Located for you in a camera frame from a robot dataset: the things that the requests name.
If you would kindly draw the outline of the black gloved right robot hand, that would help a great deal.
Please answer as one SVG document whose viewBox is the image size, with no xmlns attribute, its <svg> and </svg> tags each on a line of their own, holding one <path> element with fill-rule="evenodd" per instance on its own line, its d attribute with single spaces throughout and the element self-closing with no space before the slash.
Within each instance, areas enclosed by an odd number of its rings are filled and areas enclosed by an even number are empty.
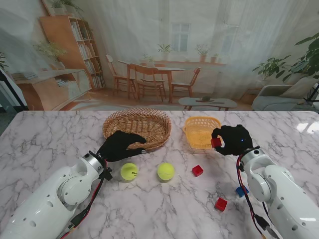
<svg viewBox="0 0 319 239">
<path fill-rule="evenodd" d="M 252 138 L 248 130 L 238 124 L 237 126 L 223 125 L 221 128 L 215 128 L 212 132 L 212 138 L 220 136 L 224 141 L 224 146 L 216 146 L 215 149 L 222 155 L 239 156 L 246 149 L 253 148 Z"/>
</svg>

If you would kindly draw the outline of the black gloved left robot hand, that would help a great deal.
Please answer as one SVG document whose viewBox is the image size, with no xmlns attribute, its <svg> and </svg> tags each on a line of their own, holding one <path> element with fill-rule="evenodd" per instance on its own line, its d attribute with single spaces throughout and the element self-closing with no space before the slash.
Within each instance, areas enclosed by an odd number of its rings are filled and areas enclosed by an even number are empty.
<svg viewBox="0 0 319 239">
<path fill-rule="evenodd" d="M 145 150 L 144 148 L 128 149 L 134 143 L 144 144 L 146 139 L 138 134 L 118 130 L 106 139 L 97 154 L 103 160 L 106 159 L 107 162 L 117 162 L 142 154 Z"/>
</svg>

